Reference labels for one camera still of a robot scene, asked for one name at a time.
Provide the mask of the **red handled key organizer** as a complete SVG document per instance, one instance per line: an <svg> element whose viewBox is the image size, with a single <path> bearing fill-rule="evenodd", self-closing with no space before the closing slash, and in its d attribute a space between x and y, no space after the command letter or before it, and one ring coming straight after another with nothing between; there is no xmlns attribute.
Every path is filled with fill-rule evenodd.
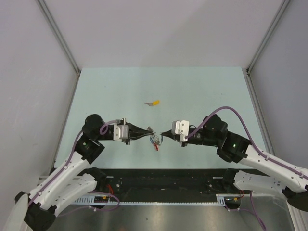
<svg viewBox="0 0 308 231"><path fill-rule="evenodd" d="M156 135L156 133L154 132L154 130L150 126L147 128L147 130L151 132L150 138L149 138L150 142L151 142L152 146L154 147L155 151L158 152L159 147L161 145L160 138Z"/></svg>

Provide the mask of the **yellow tagged key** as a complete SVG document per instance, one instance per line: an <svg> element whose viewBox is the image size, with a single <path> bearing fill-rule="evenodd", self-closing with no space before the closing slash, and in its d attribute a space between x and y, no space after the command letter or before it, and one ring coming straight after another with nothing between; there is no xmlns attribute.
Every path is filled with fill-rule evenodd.
<svg viewBox="0 0 308 231"><path fill-rule="evenodd" d="M149 102L149 103L144 103L148 106L156 106L156 105L159 105L160 104L160 101L159 100L156 100L156 101L153 101L153 102Z"/></svg>

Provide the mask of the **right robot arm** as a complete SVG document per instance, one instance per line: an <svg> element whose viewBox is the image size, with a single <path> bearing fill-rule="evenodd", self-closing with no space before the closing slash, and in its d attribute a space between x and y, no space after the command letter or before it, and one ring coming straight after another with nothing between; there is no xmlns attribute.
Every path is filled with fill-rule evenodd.
<svg viewBox="0 0 308 231"><path fill-rule="evenodd" d="M222 188L227 193L238 190L256 191L283 198L298 210L308 210L308 170L288 163L258 148L251 137L228 131L228 125L217 114L206 116L200 126L193 128L189 121L174 121L162 137L177 141L181 147L189 144L217 148L224 161L252 167L263 175L227 169Z"/></svg>

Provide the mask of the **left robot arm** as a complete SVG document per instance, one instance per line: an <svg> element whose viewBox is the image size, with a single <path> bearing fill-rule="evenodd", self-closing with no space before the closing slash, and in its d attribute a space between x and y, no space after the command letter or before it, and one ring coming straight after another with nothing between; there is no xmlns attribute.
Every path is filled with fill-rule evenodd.
<svg viewBox="0 0 308 231"><path fill-rule="evenodd" d="M98 114L89 115L77 134L71 153L40 185L31 190L24 222L34 231L46 231L56 217L81 196L106 188L106 174L91 164L103 152L101 141L131 141L151 136L125 119L103 121Z"/></svg>

